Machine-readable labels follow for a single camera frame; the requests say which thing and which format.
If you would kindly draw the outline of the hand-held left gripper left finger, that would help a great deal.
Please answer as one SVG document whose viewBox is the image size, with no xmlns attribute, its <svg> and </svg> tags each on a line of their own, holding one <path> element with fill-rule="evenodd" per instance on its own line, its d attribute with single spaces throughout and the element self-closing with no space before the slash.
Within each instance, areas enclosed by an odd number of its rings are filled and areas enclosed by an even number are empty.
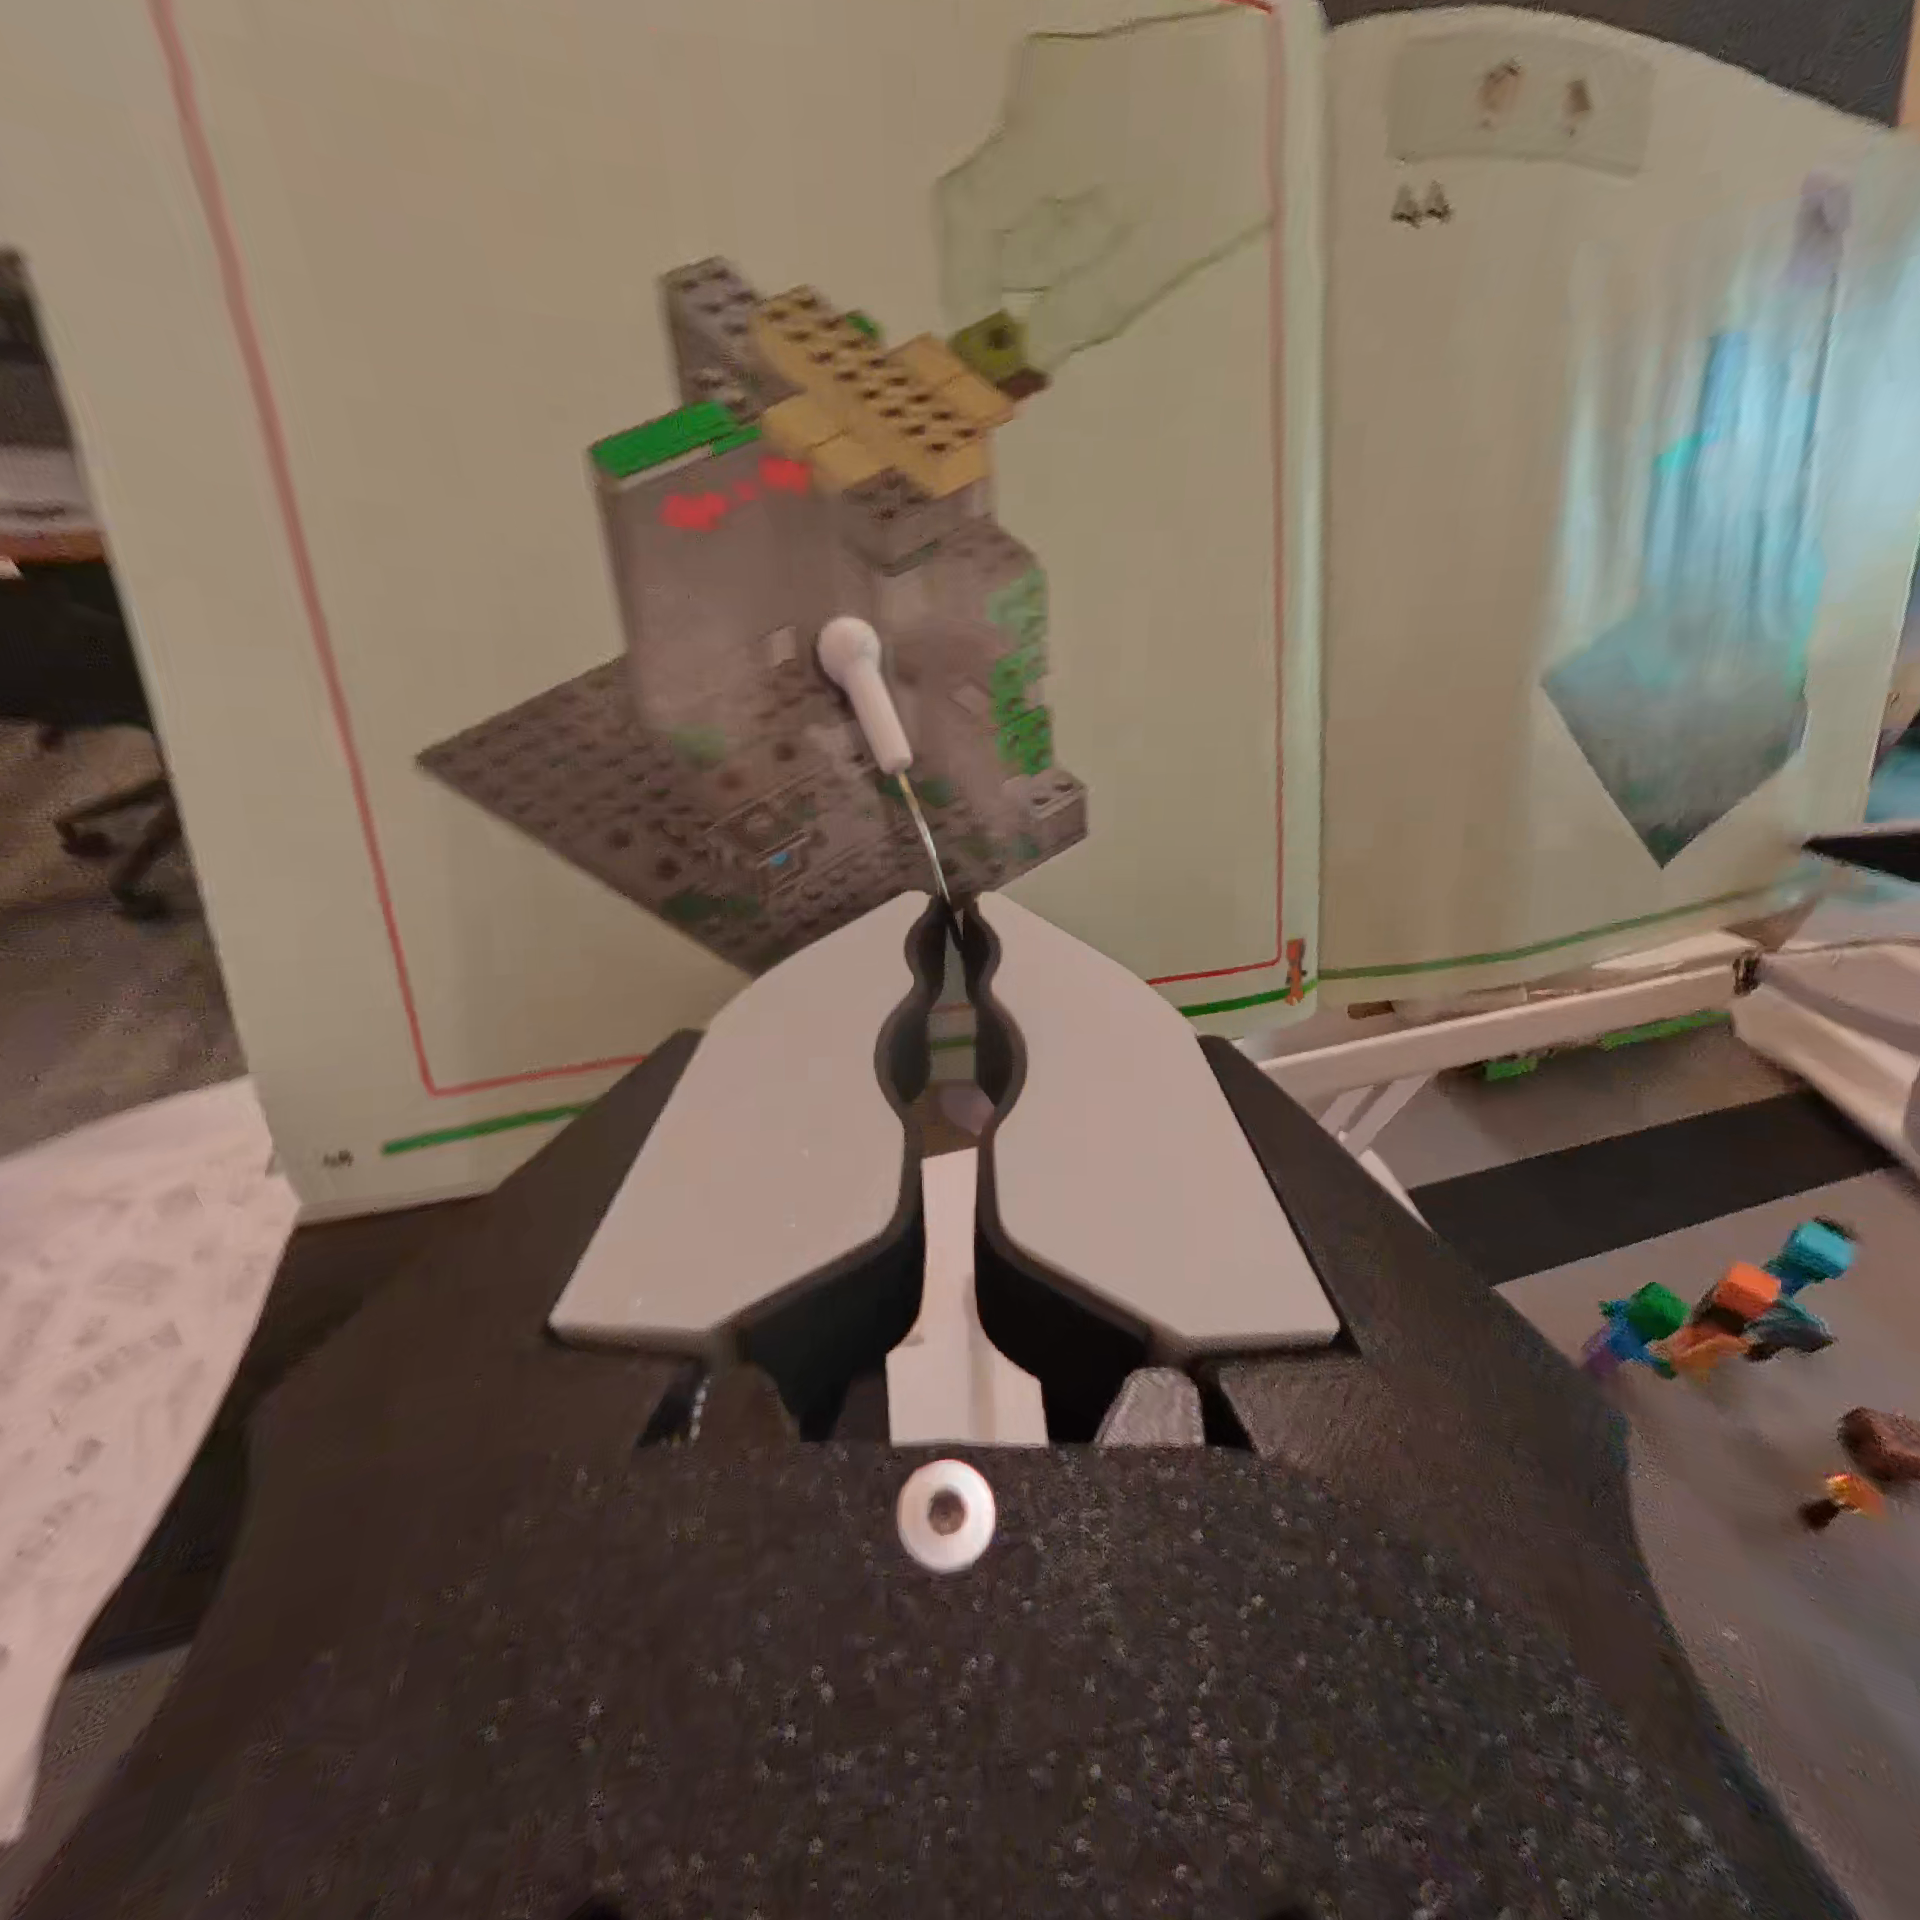
<svg viewBox="0 0 1920 1920">
<path fill-rule="evenodd" d="M 919 1194 L 941 904 L 900 894 L 792 953 L 696 1040 L 549 1329 L 716 1347 L 877 1249 Z"/>
</svg>

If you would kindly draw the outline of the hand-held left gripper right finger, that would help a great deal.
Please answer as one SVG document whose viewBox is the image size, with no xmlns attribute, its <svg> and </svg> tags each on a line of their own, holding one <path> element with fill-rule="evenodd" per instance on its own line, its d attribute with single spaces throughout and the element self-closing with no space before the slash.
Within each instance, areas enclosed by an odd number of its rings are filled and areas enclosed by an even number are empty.
<svg viewBox="0 0 1920 1920">
<path fill-rule="evenodd" d="M 1339 1322 L 1186 1018 L 1001 894 L 967 905 L 988 1228 L 1179 1358 L 1320 1352 Z"/>
</svg>

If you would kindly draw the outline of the white-handled thin pin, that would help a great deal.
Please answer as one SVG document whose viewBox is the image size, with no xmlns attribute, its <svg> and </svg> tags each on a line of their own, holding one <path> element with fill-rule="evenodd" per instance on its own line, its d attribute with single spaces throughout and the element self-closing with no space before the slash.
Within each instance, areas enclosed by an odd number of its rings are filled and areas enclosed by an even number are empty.
<svg viewBox="0 0 1920 1920">
<path fill-rule="evenodd" d="M 933 834 L 928 803 L 916 787 L 919 750 L 880 634 L 865 615 L 831 615 L 816 636 L 815 655 L 849 710 L 869 762 L 872 843 L 863 858 L 872 868 L 872 892 L 887 900 L 909 899 L 916 913 L 933 915 L 947 944 L 959 951 L 964 930 L 960 907 Z"/>
</svg>

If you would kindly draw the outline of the white booklet stand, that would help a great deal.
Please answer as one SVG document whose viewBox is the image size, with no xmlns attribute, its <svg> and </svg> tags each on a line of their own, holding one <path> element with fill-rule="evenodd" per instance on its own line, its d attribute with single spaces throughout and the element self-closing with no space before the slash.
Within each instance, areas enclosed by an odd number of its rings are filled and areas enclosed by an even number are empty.
<svg viewBox="0 0 1920 1920">
<path fill-rule="evenodd" d="M 1448 1072 L 1514 1066 L 1579 1050 L 1610 1050 L 1688 1034 L 1729 1018 L 1752 992 L 1765 946 L 1735 934 L 1618 956 L 1529 987 L 1456 1001 L 1389 1001 L 1357 1034 L 1328 1030 L 1258 1067 L 1405 1209 L 1409 1188 L 1381 1158 L 1381 1138 L 1428 1083 Z"/>
</svg>

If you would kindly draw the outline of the black and orange toy figure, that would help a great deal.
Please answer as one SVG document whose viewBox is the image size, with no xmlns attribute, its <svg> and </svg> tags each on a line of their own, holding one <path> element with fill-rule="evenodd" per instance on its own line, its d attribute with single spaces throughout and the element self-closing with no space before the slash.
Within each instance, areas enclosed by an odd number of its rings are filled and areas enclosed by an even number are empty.
<svg viewBox="0 0 1920 1920">
<path fill-rule="evenodd" d="M 1689 1319 L 1652 1345 L 1652 1355 L 1668 1374 L 1706 1377 L 1725 1360 L 1813 1355 L 1834 1345 L 1832 1329 L 1799 1307 L 1780 1279 L 1763 1267 L 1732 1264 Z"/>
</svg>

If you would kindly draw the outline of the teal-headed purple toy figure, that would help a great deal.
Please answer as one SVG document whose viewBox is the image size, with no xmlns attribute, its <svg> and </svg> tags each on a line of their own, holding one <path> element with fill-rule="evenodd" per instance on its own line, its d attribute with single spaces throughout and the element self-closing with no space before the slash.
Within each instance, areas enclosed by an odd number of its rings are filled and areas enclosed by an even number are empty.
<svg viewBox="0 0 1920 1920">
<path fill-rule="evenodd" d="M 1768 1260 L 1780 1303 L 1792 1303 L 1802 1292 L 1842 1279 L 1856 1263 L 1856 1247 L 1853 1230 L 1834 1216 L 1797 1223 L 1780 1250 Z"/>
</svg>

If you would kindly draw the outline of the white printed paper sheet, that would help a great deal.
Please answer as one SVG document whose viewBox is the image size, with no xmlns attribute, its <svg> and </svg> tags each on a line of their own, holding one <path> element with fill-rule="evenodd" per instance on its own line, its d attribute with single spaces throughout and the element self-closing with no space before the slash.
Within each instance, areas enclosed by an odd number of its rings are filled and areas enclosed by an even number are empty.
<svg viewBox="0 0 1920 1920">
<path fill-rule="evenodd" d="M 81 1646 L 224 1403 L 298 1223 L 247 1078 L 2 1164 L 2 1838 Z"/>
</svg>

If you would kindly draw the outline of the black swivel chair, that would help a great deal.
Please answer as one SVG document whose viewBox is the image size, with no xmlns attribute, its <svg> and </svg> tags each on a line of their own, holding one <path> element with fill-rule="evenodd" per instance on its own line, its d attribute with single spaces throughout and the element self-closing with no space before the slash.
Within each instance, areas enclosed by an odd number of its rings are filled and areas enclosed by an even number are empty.
<svg viewBox="0 0 1920 1920">
<path fill-rule="evenodd" d="M 157 866 L 185 850 L 185 827 L 171 769 L 153 721 L 135 728 L 153 750 L 153 772 L 115 787 L 55 816 L 55 839 L 69 858 L 103 865 L 113 910 L 131 924 L 165 924 L 177 907 L 155 883 Z"/>
</svg>

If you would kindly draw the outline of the open building instruction booklet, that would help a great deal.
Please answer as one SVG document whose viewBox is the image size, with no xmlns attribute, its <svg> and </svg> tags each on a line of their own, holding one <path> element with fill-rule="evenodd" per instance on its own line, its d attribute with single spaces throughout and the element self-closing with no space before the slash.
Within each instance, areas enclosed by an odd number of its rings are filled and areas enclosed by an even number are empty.
<svg viewBox="0 0 1920 1920">
<path fill-rule="evenodd" d="M 1915 6 L 5 6 L 277 1170 L 492 1187 L 928 889 L 1226 1035 L 1809 889 L 1915 570 Z"/>
</svg>

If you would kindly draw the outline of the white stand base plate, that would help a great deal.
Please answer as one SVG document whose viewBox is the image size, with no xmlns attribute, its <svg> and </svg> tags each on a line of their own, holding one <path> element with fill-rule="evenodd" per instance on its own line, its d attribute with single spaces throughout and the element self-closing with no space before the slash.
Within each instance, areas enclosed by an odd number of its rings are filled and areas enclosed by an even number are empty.
<svg viewBox="0 0 1920 1920">
<path fill-rule="evenodd" d="M 1735 998 L 1735 1035 L 1919 1172 L 1919 946 L 1765 953 Z"/>
</svg>

